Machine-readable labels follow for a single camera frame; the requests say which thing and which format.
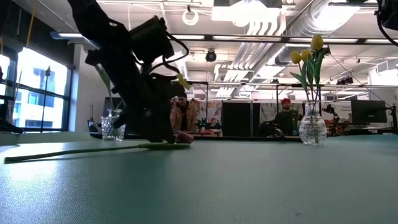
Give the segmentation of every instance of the glass vase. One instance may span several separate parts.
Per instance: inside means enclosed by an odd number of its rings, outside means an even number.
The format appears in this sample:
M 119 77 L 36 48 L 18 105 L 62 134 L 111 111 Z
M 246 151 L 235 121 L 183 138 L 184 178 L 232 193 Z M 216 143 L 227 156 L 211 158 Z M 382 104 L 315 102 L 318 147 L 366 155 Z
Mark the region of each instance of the glass vase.
M 101 118 L 102 140 L 123 141 L 126 125 L 124 124 L 120 128 L 113 127 L 113 123 L 119 118 L 121 112 L 122 110 L 108 109 L 108 116 Z
M 322 145 L 327 137 L 325 121 L 319 114 L 319 101 L 305 102 L 305 116 L 300 122 L 300 139 L 306 145 Z

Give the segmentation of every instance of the computer monitor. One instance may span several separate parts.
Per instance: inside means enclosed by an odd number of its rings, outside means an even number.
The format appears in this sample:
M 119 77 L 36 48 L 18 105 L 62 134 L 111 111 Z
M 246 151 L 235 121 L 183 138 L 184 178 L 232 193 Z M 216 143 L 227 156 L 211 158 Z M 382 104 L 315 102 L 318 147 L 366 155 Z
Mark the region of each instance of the computer monitor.
M 386 123 L 385 107 L 381 100 L 351 100 L 353 123 Z

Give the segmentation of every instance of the man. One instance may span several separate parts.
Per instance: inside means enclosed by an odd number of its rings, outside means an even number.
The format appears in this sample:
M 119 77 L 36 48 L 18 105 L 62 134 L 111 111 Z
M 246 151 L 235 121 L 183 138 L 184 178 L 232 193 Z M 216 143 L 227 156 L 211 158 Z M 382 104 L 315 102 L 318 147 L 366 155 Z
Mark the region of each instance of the man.
M 298 111 L 292 110 L 290 99 L 282 100 L 282 111 L 275 117 L 275 124 L 286 136 L 298 136 L 299 129 L 297 122 L 301 121 L 303 116 Z
M 193 133 L 197 122 L 195 105 L 188 102 L 186 93 L 177 97 L 170 113 L 172 128 L 174 131 Z

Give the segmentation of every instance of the tulip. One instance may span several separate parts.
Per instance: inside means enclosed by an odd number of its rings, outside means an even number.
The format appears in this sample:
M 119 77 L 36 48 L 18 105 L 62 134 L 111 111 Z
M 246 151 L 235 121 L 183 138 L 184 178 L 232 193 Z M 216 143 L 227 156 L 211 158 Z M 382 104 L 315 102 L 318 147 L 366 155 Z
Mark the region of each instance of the tulip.
M 309 49 L 305 49 L 301 51 L 301 59 L 305 62 L 307 59 L 312 59 L 312 53 Z
M 323 40 L 321 35 L 314 35 L 311 40 L 311 49 L 320 50 L 323 47 Z
M 292 51 L 292 53 L 290 53 L 290 59 L 293 64 L 298 64 L 301 61 L 301 55 L 296 50 L 294 50 Z

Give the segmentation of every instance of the table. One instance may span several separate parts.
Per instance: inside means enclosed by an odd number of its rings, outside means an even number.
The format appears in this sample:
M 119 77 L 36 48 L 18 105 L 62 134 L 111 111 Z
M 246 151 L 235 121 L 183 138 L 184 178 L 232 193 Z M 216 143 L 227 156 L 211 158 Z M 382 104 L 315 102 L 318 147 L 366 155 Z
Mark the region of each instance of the table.
M 125 141 L 121 144 L 139 144 Z M 398 223 L 398 136 L 195 141 L 0 165 L 1 223 Z M 106 147 L 101 141 L 0 147 Z

